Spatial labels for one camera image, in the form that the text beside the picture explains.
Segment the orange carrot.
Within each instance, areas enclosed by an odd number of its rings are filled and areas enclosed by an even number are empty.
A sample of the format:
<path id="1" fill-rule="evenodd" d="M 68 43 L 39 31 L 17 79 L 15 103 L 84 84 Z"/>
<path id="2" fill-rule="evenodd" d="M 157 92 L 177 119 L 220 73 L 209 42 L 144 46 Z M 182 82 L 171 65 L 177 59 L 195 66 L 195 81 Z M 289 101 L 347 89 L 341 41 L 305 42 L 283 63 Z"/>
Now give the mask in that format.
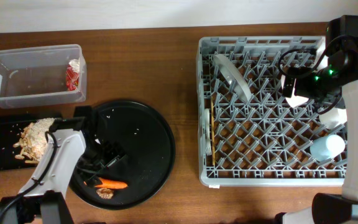
<path id="1" fill-rule="evenodd" d="M 106 188 L 106 189 L 125 189 L 128 185 L 125 182 L 116 181 L 116 180 L 109 180 L 99 178 L 100 184 L 96 184 L 96 188 Z"/>

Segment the grey plate with food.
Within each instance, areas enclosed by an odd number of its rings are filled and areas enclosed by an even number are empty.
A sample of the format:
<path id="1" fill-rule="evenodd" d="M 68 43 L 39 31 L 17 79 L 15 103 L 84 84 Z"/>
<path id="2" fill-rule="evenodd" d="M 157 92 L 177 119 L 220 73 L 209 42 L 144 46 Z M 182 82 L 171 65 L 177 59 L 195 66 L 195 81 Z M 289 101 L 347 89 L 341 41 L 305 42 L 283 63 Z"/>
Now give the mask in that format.
<path id="1" fill-rule="evenodd" d="M 226 81 L 230 85 L 234 84 L 233 90 L 237 94 L 238 98 L 244 103 L 248 103 L 253 94 L 251 93 L 249 85 L 244 80 L 240 71 L 224 54 L 214 55 L 213 60 Z"/>

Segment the white plastic fork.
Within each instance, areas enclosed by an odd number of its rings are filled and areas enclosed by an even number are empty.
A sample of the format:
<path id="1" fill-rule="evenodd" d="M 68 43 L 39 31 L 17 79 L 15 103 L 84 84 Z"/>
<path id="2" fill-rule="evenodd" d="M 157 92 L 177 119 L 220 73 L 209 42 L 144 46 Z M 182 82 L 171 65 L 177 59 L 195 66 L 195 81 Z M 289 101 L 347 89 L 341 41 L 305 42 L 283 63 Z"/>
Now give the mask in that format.
<path id="1" fill-rule="evenodd" d="M 206 108 L 204 110 L 204 116 L 205 116 L 205 131 L 206 131 L 206 155 L 211 156 L 212 155 L 212 149 L 211 149 L 211 139 L 210 139 L 210 109 Z"/>

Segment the brown walnut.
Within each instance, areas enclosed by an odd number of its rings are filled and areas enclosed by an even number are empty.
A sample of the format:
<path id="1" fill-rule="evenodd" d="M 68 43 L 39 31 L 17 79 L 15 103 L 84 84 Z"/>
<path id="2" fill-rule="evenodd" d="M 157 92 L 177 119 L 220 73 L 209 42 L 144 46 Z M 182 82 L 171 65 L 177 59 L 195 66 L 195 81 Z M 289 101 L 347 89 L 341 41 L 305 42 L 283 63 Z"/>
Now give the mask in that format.
<path id="1" fill-rule="evenodd" d="M 99 197 L 105 200 L 112 199 L 112 197 L 114 196 L 114 191 L 112 189 L 107 189 L 107 188 L 98 188 L 96 190 L 96 193 L 98 194 Z"/>

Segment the wooden chopstick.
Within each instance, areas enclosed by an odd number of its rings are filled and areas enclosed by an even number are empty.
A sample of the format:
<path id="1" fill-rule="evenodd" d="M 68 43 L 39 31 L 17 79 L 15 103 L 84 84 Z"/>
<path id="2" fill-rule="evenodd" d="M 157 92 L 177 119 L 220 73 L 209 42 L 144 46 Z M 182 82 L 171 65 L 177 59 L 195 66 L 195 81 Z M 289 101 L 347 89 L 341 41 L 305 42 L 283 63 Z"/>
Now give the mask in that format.
<path id="1" fill-rule="evenodd" d="M 211 102 L 211 143 L 212 143 L 212 165 L 215 167 L 215 144 L 214 144 L 214 105 L 213 97 L 210 99 Z"/>

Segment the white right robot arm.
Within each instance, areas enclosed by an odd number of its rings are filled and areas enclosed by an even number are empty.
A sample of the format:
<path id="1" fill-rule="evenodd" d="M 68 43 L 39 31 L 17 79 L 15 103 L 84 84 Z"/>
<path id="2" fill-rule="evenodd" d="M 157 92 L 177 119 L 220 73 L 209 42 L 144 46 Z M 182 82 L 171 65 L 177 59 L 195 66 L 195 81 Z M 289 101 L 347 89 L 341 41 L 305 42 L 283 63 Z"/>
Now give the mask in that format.
<path id="1" fill-rule="evenodd" d="M 289 68 L 285 96 L 318 101 L 338 94 L 347 112 L 347 171 L 340 195 L 318 193 L 310 208 L 279 213 L 275 223 L 358 223 L 358 47 L 328 47 L 328 66 Z"/>

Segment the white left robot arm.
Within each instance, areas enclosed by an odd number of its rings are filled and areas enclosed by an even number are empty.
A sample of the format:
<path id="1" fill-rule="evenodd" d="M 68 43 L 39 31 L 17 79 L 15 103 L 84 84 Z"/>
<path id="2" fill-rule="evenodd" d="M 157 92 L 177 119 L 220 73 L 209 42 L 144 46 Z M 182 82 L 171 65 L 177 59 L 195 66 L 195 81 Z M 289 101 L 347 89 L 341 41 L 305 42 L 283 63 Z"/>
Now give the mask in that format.
<path id="1" fill-rule="evenodd" d="M 0 201 L 0 223 L 73 223 L 65 195 L 73 174 L 105 199 L 128 184 L 102 176 L 125 157 L 117 145 L 95 140 L 85 117 L 56 119 L 45 132 L 47 150 L 32 177 L 13 197 Z"/>

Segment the pink bowl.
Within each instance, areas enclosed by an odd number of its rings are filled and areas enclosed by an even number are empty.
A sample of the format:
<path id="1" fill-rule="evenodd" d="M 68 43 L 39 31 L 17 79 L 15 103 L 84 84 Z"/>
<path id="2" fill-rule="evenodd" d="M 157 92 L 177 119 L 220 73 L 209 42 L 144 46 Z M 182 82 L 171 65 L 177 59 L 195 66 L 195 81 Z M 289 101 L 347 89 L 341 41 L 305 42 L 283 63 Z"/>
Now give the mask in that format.
<path id="1" fill-rule="evenodd" d="M 284 90 L 284 86 L 285 86 L 285 76 L 282 75 L 281 76 L 281 86 L 282 86 L 282 90 Z M 287 103 L 292 107 L 292 108 L 296 108 L 302 104 L 305 104 L 309 101 L 309 98 L 303 97 L 303 96 L 295 96 L 294 92 L 292 92 L 291 97 L 285 97 Z"/>

